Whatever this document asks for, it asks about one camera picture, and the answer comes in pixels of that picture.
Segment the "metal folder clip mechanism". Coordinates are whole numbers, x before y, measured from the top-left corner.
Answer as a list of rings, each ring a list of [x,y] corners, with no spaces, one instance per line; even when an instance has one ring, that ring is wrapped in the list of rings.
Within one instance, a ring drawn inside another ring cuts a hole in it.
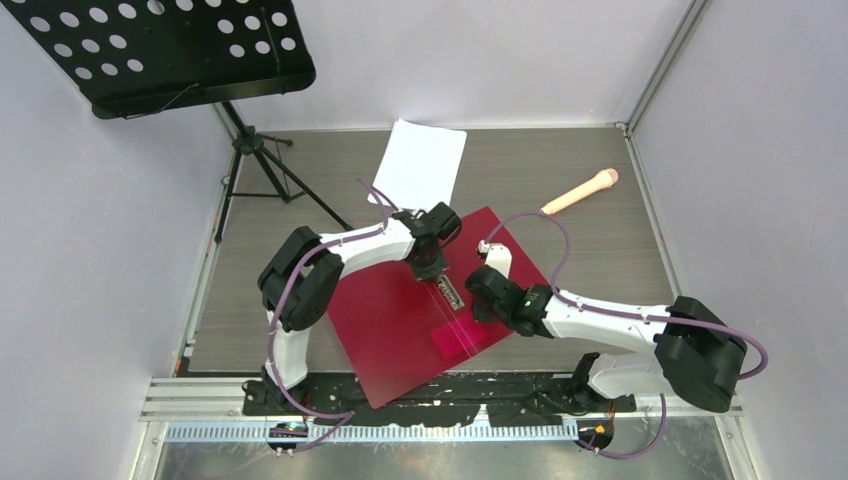
[[[445,274],[441,274],[436,279],[436,287],[453,311],[458,311],[465,307],[465,302],[461,295]]]

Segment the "red plastic folder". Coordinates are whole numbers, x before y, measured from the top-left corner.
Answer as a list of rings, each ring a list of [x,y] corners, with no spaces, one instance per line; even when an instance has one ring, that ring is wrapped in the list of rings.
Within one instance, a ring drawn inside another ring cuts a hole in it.
[[[368,404],[381,408],[512,335],[500,322],[473,318],[465,287],[482,266],[478,243],[492,234],[512,254],[509,277],[522,287],[545,278],[489,207],[466,215],[444,256],[446,277],[463,301],[454,309],[432,282],[419,282],[402,261],[382,263],[340,280],[328,315]]]

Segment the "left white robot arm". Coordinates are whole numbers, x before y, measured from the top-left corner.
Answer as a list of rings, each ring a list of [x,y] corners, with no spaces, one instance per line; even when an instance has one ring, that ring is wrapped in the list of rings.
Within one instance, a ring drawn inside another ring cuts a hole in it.
[[[295,229],[257,280],[269,323],[264,369],[272,382],[270,403],[284,414],[305,405],[308,334],[327,311],[341,279],[383,263],[404,262],[417,281],[434,283],[448,269],[443,248],[461,226],[454,210],[440,202],[423,213],[386,212],[376,225],[343,233]]]

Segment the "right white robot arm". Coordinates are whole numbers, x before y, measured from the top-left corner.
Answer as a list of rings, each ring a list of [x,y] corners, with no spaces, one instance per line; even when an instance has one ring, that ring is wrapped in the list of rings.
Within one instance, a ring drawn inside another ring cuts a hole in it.
[[[580,339],[621,349],[590,352],[572,374],[571,397],[581,410],[631,395],[675,395],[713,413],[730,409],[747,354],[745,341],[699,301],[669,307],[588,299],[547,285],[519,286],[484,265],[465,282],[476,321],[498,322],[525,337]]]

